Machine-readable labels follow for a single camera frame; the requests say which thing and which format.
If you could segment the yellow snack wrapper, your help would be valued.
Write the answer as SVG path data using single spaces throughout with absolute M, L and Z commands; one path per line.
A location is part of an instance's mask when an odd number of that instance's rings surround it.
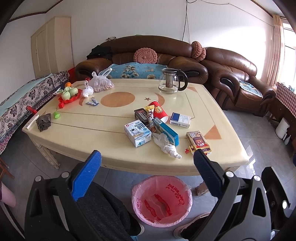
M 156 127 L 154 124 L 154 105 L 148 105 L 144 107 L 145 111 L 147 112 L 147 119 L 149 123 L 149 130 L 152 133 L 156 132 Z

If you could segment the pink round cushion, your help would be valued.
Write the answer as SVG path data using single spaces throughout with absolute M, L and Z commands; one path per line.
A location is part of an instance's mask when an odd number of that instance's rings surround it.
M 156 64 L 158 55 L 151 48 L 140 48 L 134 53 L 133 60 L 140 64 Z

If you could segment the blue long box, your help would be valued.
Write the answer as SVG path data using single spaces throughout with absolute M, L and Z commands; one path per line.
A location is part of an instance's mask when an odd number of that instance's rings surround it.
M 179 136 L 172 128 L 159 118 L 154 118 L 154 124 L 158 133 L 164 133 L 168 137 L 170 144 L 175 146 L 179 145 Z

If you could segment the cream coffee table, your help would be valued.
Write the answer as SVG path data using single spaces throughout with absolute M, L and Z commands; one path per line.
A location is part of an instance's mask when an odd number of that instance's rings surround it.
M 50 126 L 39 130 L 37 122 L 23 128 L 43 156 L 55 168 L 52 152 L 85 161 L 97 150 L 106 168 L 150 175 L 195 176 L 194 147 L 224 170 L 248 163 L 248 156 L 230 121 L 201 84 L 190 83 L 174 94 L 158 89 L 156 80 L 115 79 L 112 89 L 62 104 L 55 97 L 38 111 L 49 115 Z M 156 131 L 165 132 L 174 150 L 158 146 L 154 134 L 135 118 L 135 111 L 152 105 L 168 115 L 178 113 L 189 127 L 156 119 Z

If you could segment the playing card box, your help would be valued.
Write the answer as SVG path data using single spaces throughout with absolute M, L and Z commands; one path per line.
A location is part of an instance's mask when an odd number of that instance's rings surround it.
M 202 150 L 205 155 L 212 152 L 210 145 L 200 131 L 191 131 L 186 133 L 189 142 L 189 151 L 194 153 L 196 150 Z

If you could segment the white milk carton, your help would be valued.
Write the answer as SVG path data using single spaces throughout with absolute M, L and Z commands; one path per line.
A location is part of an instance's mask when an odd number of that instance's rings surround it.
M 135 148 L 148 143 L 152 137 L 152 132 L 140 120 L 127 123 L 124 130 Z

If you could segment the blue white medicine box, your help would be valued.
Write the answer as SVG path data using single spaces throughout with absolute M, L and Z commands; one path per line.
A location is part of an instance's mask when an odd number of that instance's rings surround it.
M 170 118 L 170 124 L 175 126 L 180 126 L 183 128 L 190 127 L 191 118 L 187 115 L 180 113 L 172 113 Z

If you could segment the brown leather sofa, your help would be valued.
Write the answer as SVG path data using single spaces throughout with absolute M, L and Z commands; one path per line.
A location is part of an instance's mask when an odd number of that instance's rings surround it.
M 207 69 L 199 63 L 197 45 L 176 39 L 134 35 L 106 41 L 91 50 L 86 60 L 75 67 L 79 80 L 92 77 L 112 64 L 125 63 L 159 64 L 180 69 L 191 83 L 205 84 L 208 79 Z

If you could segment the white tissue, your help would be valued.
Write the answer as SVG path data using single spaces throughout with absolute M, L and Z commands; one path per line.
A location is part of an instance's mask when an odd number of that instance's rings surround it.
M 152 133 L 152 138 L 154 143 L 159 146 L 165 154 L 168 154 L 172 158 L 176 159 L 182 158 L 182 156 L 177 152 L 176 146 L 169 142 L 165 133 Z

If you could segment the black cigarette box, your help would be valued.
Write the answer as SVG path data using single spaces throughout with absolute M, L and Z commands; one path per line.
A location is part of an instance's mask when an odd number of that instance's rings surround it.
M 145 126 L 149 125 L 147 111 L 144 108 L 134 110 L 134 117 L 136 120 L 140 120 Z

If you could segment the red fruit tray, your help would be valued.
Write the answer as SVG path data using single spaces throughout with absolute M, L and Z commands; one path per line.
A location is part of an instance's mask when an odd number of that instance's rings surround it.
M 61 96 L 58 98 L 58 108 L 64 108 L 66 104 L 72 103 L 80 98 L 82 90 L 76 87 L 65 87 Z

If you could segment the small blue candy wrappers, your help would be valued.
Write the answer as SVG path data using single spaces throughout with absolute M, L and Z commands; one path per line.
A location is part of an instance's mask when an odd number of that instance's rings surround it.
M 92 97 L 90 99 L 90 101 L 86 102 L 86 104 L 91 105 L 91 106 L 97 106 L 97 105 L 99 105 L 99 102 L 94 97 Z

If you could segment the green bottle cap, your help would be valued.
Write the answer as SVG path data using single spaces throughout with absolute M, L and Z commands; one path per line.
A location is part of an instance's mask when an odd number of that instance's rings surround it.
M 56 110 L 54 113 L 53 113 L 53 116 L 55 119 L 58 119 L 60 117 L 60 113 Z

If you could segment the plastic bag of nuts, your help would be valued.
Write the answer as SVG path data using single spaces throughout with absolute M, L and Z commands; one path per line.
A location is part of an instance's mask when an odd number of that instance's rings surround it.
M 94 92 L 102 92 L 114 88 L 113 82 L 107 78 L 111 72 L 112 68 L 107 68 L 102 75 L 97 75 L 95 71 L 91 73 L 92 79 L 89 81 L 89 85 Z

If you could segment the red paper cup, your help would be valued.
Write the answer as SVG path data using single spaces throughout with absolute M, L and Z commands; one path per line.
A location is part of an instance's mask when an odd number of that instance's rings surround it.
M 154 117 L 159 118 L 163 123 L 166 123 L 169 119 L 168 115 L 161 107 L 160 103 L 157 100 L 152 101 L 149 106 L 154 106 Z

